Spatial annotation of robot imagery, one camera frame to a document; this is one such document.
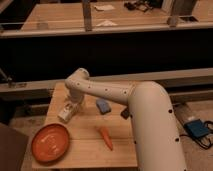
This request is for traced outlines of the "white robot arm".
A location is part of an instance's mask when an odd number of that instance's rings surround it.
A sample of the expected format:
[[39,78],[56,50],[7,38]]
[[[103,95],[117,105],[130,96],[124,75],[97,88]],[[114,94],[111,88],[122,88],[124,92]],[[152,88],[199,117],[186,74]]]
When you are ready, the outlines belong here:
[[173,106],[160,84],[91,81],[88,71],[79,68],[65,86],[74,103],[88,94],[128,107],[139,171],[187,171]]

